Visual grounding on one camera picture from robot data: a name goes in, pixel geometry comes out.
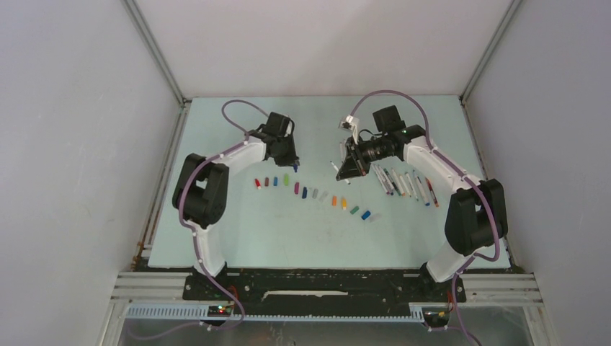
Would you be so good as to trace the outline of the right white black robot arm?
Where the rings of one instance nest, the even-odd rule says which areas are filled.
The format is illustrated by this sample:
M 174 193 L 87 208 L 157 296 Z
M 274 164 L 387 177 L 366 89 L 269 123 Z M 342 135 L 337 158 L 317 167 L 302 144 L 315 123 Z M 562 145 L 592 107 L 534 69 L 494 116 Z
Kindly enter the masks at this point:
M 339 128 L 350 132 L 344 143 L 344 161 L 336 180 L 366 176 L 373 162 L 395 156 L 433 179 L 438 190 L 448 195 L 445 242 L 425 264 L 428 276 L 419 281 L 419 292 L 428 301 L 438 301 L 448 291 L 447 280 L 462 272 L 482 250 L 494 248 L 488 257 L 500 256 L 500 241 L 507 234 L 504 189 L 495 179 L 482 180 L 469 174 L 435 146 L 420 125 L 407 126 L 395 106 L 374 112 L 379 132 L 369 140 L 361 139 L 359 120 L 348 115 Z

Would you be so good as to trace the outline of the orange capped marker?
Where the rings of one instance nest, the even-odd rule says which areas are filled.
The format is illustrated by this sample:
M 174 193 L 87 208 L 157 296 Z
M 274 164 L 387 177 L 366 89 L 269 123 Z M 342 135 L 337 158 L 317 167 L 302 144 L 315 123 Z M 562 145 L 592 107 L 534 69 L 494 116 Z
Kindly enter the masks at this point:
M 394 181 L 396 183 L 398 191 L 401 193 L 401 196 L 405 197 L 406 196 L 406 192 L 405 192 L 405 190 L 403 188 L 403 185 L 401 184 L 401 181 L 400 181 L 400 179 L 399 179 L 399 177 L 396 174 L 396 171 L 394 169 L 391 169 L 391 174 L 392 174 L 392 177 L 393 177 L 393 179 L 394 179 Z

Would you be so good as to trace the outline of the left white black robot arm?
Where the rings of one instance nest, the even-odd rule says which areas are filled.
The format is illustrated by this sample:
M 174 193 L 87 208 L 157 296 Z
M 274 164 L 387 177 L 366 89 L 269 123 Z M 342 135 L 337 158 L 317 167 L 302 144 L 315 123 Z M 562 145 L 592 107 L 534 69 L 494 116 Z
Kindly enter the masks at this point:
M 210 300 L 219 300 L 228 290 L 228 281 L 219 273 L 226 266 L 220 250 L 218 222 L 226 211 L 229 180 L 246 168 L 272 159 L 279 167 L 299 165 L 293 131 L 294 121 L 271 112 L 266 123 L 246 132 L 245 138 L 210 157 L 188 155 L 182 165 L 172 205 L 179 222 L 190 230 L 195 268 L 206 275 L 200 291 Z

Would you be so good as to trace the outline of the yellow capped marker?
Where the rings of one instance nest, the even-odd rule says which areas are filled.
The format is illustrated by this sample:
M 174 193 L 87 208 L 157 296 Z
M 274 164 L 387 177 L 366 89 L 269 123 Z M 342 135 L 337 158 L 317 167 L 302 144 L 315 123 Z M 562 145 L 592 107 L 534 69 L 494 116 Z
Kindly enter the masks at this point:
M 410 190 L 408 184 L 406 183 L 406 180 L 404 179 L 403 175 L 399 174 L 398 178 L 399 178 L 399 180 L 401 182 L 401 185 L 402 185 L 405 193 L 411 198 L 412 197 L 411 190 Z

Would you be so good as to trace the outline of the dark blue capped marker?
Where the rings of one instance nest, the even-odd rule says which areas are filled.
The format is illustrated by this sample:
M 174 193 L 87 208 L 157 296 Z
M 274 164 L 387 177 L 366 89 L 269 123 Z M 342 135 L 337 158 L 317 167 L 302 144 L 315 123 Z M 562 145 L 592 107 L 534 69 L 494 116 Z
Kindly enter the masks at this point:
M 330 161 L 331 165 L 333 166 L 333 168 L 335 169 L 336 173 L 339 173 L 339 167 L 333 162 Z M 343 179 L 343 181 L 347 184 L 350 185 L 351 182 L 348 179 Z

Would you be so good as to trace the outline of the green capped marker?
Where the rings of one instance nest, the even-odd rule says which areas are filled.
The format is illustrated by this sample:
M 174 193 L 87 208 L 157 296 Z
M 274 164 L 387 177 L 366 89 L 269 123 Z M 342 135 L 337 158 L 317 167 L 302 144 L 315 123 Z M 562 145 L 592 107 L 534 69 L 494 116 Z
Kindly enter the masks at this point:
M 418 191 L 416 189 L 416 185 L 413 182 L 413 179 L 411 178 L 411 175 L 406 172 L 405 176 L 407 177 L 408 183 L 409 183 L 409 187 L 411 189 L 411 192 L 413 194 L 413 196 L 415 197 L 416 201 L 419 201 L 419 195 L 418 195 Z

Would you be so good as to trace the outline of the blue marker white body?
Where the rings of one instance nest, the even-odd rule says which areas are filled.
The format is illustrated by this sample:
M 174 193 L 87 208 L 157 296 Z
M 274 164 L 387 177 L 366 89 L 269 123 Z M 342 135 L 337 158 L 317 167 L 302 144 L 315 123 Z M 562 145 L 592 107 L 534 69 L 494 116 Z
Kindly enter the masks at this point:
M 394 195 L 394 188 L 393 185 L 391 184 L 391 181 L 388 179 L 387 175 L 385 174 L 385 172 L 382 170 L 382 168 L 377 165 L 376 169 L 379 172 L 380 178 L 383 180 L 383 183 L 385 184 L 386 189 L 388 190 L 388 193 L 390 195 Z

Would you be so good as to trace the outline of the dark green thin pen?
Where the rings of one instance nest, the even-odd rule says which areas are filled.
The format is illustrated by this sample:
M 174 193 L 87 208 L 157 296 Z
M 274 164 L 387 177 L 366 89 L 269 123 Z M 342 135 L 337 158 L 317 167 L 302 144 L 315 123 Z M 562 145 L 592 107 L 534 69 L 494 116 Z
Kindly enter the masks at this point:
M 396 191 L 397 195 L 403 196 L 402 191 L 399 189 L 399 186 L 396 184 L 395 180 L 392 178 L 391 173 L 386 168 L 383 168 L 383 171 L 384 171 L 384 173 L 385 173 L 385 175 L 386 175 L 390 185 Z

